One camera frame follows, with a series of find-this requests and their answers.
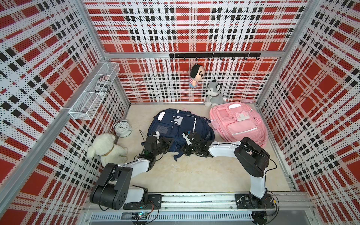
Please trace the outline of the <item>navy blue backpack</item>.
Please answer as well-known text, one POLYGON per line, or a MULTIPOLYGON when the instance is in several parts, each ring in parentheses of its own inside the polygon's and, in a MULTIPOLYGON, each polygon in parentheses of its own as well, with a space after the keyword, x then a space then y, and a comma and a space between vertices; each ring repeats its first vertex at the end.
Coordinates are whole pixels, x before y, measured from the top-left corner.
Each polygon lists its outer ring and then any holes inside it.
POLYGON ((181 147, 187 144, 183 134, 196 132, 206 141, 215 140, 215 133, 210 123, 207 118, 192 114, 190 111, 169 108, 154 116, 147 135, 158 132, 161 137, 172 138, 174 142, 169 151, 177 153, 173 157, 177 160, 184 154, 181 152, 181 147))

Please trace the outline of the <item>pink school backpack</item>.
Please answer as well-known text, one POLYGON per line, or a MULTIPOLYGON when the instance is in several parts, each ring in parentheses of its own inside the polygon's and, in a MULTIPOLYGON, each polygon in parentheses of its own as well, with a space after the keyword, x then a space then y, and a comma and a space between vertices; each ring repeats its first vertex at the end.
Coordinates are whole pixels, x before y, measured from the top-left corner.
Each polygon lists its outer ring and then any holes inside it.
POLYGON ((268 142, 268 131, 260 114, 250 105, 230 102, 214 106, 210 110, 213 128, 227 142, 250 138, 261 147, 268 142))

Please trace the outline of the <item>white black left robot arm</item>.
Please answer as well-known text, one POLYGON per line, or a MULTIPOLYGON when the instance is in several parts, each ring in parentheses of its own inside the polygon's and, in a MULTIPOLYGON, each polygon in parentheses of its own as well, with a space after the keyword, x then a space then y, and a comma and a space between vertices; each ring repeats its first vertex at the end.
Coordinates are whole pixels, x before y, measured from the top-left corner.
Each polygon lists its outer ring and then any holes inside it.
POLYGON ((149 204, 148 189, 131 186, 132 178, 150 171, 158 155, 166 154, 173 144, 172 138, 148 136, 138 159, 125 164, 108 163, 90 195, 90 202, 100 207, 119 210, 125 204, 137 204, 141 208, 149 204))

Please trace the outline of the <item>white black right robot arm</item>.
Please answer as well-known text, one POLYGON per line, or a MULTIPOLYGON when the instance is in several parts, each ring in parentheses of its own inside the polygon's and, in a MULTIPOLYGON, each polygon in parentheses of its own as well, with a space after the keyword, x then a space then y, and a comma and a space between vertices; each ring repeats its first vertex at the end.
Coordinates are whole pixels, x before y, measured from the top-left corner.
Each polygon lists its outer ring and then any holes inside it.
POLYGON ((238 209, 278 209, 275 200, 266 188, 266 172, 271 157, 267 151, 245 137, 236 142, 208 141, 196 133, 183 134, 186 144, 182 152, 189 156, 199 157, 230 157, 236 158, 250 177, 250 191, 247 194, 236 194, 238 209))

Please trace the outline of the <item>white alarm clock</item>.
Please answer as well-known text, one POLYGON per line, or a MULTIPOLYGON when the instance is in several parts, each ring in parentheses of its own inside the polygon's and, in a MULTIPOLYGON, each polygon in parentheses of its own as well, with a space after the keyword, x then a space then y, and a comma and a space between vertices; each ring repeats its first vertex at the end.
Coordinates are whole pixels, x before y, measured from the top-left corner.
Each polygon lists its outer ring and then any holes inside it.
POLYGON ((132 133, 132 127, 128 120, 122 120, 114 124, 113 129, 120 138, 128 137, 132 133))

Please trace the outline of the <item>cream teddy bear plush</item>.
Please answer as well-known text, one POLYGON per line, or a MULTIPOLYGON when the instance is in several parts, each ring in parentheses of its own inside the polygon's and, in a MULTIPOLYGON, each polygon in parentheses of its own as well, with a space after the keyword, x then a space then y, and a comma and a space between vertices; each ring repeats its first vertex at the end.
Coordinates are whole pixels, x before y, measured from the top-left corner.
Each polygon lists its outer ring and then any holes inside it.
POLYGON ((109 163, 124 164, 128 160, 128 149, 115 143, 116 137, 113 134, 105 133, 97 136, 92 145, 88 147, 86 157, 92 159, 95 155, 100 156, 103 167, 109 163))

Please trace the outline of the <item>grey white husky plush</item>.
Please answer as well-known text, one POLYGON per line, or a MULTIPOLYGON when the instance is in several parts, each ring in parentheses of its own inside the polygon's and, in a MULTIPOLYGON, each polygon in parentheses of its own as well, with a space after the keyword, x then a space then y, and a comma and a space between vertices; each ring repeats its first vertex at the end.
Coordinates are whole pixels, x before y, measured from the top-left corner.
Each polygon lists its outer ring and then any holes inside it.
POLYGON ((212 80, 205 91, 206 100, 204 105, 206 107, 214 107, 224 103, 222 94, 220 93, 221 84, 219 84, 216 79, 212 80))

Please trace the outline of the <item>green circuit board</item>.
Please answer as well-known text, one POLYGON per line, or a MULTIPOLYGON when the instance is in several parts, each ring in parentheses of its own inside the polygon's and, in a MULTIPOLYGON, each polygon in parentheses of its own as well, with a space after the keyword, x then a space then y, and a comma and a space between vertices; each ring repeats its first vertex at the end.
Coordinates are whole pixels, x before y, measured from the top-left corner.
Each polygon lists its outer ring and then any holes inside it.
POLYGON ((121 216, 122 220, 147 220, 148 212, 124 212, 121 216))

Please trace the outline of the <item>cartoon boy doll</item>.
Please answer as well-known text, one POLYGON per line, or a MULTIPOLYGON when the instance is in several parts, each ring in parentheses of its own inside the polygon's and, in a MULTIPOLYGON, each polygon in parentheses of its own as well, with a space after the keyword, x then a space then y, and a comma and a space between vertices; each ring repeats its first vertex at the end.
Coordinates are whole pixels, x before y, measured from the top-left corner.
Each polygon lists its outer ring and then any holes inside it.
POLYGON ((204 66, 196 64, 192 67, 189 77, 189 86, 196 88, 199 81, 203 79, 205 75, 204 66))

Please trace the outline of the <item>striped can on shelf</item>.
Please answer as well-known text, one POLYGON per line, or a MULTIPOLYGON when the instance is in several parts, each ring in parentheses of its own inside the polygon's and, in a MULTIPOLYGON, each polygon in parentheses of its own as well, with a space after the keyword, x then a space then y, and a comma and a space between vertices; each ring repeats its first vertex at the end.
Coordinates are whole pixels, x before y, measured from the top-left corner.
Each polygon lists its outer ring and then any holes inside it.
POLYGON ((109 92, 110 76, 100 76, 95 86, 95 93, 104 96, 109 92))

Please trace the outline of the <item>black wall hook rail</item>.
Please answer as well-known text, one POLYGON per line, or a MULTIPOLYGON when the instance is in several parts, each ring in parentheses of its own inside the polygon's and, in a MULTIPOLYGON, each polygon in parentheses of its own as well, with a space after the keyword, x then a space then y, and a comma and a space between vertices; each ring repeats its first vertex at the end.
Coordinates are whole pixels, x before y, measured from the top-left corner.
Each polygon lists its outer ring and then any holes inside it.
POLYGON ((238 52, 238 53, 231 53, 231 52, 226 52, 226 53, 170 53, 169 57, 171 59, 190 59, 190 58, 195 58, 195 59, 199 59, 199 58, 207 58, 207 59, 212 59, 212 58, 260 58, 261 57, 261 53, 260 52, 238 52))

